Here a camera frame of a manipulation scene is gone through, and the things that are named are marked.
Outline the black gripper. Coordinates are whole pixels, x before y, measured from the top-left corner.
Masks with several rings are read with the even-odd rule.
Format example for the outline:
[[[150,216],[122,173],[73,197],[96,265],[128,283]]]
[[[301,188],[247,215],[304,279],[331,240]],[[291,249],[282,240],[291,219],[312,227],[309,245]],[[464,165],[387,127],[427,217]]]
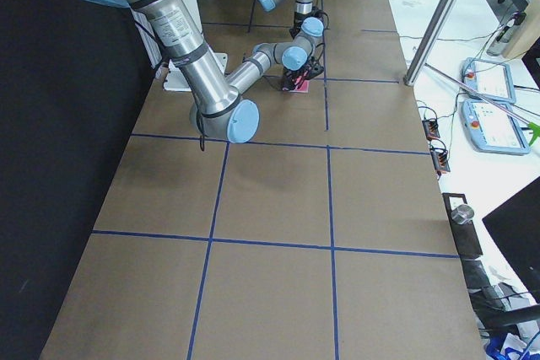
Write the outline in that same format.
[[[294,38],[301,31],[315,37],[322,36],[325,29],[322,14],[323,12],[315,6],[309,13],[295,12],[293,26],[289,29],[291,37]]]
[[[324,67],[316,60],[308,61],[303,67],[301,67],[297,71],[292,71],[285,67],[283,69],[283,74],[281,77],[281,90],[288,91],[287,85],[289,84],[289,81],[291,79],[294,79],[297,77],[304,77],[311,81],[313,78],[316,78],[323,73],[324,73]]]

